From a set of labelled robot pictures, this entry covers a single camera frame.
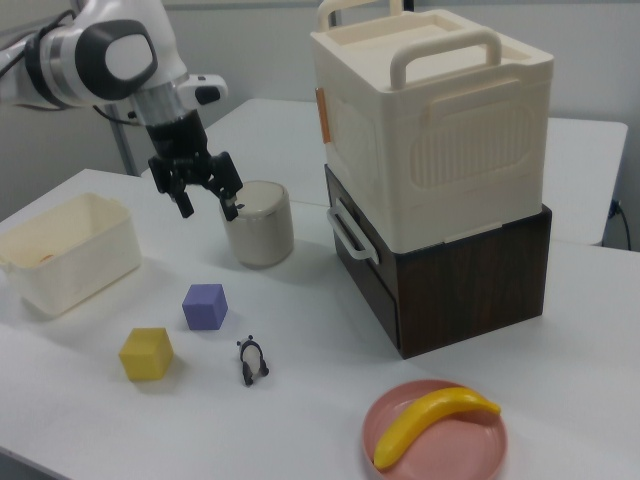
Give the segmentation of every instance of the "pink plate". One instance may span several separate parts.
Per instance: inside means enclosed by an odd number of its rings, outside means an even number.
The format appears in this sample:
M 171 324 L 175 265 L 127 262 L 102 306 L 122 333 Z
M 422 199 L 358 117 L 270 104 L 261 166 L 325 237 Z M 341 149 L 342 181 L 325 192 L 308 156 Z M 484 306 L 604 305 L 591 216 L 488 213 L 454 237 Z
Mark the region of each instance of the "pink plate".
M 507 431 L 500 416 L 481 411 L 443 418 L 427 428 L 393 467 L 379 472 L 373 466 L 378 440 L 409 404 L 435 390 L 460 386 L 443 380 L 419 380 L 389 390 L 376 400 L 364 419 L 362 446 L 379 478 L 490 480 L 497 475 L 507 453 Z

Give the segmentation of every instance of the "yellow cube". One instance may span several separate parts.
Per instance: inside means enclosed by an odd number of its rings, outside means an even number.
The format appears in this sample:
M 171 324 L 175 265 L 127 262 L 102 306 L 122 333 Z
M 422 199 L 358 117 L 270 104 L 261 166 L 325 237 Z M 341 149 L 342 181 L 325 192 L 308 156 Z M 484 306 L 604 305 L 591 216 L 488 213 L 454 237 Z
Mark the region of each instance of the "yellow cube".
M 173 348 L 164 328 L 134 328 L 120 350 L 120 361 L 129 380 L 160 380 L 173 359 Z

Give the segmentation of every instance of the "purple cube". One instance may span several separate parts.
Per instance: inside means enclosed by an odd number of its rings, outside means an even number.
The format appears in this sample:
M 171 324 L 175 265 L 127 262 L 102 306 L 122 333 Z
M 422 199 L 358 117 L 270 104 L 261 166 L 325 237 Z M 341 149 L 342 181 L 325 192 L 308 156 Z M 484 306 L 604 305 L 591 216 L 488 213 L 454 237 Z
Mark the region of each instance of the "purple cube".
M 222 285 L 191 285 L 182 302 L 190 330 L 219 330 L 227 314 Z

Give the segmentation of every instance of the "storage box handle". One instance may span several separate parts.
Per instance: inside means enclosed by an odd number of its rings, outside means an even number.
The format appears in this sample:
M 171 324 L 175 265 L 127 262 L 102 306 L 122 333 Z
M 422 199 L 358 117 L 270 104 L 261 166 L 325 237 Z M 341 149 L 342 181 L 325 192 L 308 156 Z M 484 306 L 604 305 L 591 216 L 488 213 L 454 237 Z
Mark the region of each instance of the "storage box handle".
M 358 241 L 364 247 L 364 250 L 356 250 L 356 248 L 351 244 L 351 240 L 349 240 L 347 232 L 344 231 L 344 228 L 340 222 L 338 222 L 336 217 L 342 220 L 347 227 L 349 227 L 349 230 L 351 230 L 351 232 L 356 236 Z M 331 224 L 333 231 L 344 245 L 344 248 L 347 249 L 347 252 L 349 252 L 349 255 L 356 260 L 366 260 L 370 258 L 376 265 L 380 263 L 378 252 L 376 252 L 375 247 L 353 219 L 347 208 L 342 203 L 342 200 L 339 198 L 336 199 L 336 204 L 327 210 L 327 218 L 329 219 L 329 223 Z
M 329 16 L 338 10 L 345 8 L 357 7 L 367 3 L 373 3 L 376 0 L 324 0 L 318 7 L 317 32 L 326 32 L 329 30 Z M 389 8 L 391 16 L 400 15 L 402 13 L 402 0 L 389 0 Z
M 418 40 L 405 45 L 391 59 L 391 88 L 400 90 L 407 84 L 407 65 L 414 60 L 475 45 L 487 46 L 487 65 L 500 65 L 502 42 L 490 28 L 480 27 Z

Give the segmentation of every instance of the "brown wooden drawer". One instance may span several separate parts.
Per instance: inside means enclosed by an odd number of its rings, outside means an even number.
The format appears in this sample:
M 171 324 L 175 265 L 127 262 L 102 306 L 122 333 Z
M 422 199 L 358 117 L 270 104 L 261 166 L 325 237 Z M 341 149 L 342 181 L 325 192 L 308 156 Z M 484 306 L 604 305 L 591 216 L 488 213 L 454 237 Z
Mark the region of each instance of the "brown wooden drawer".
M 342 202 L 379 261 L 355 260 L 336 236 L 338 255 L 404 358 L 542 314 L 551 233 L 545 206 L 502 228 L 398 255 L 325 170 L 331 205 Z

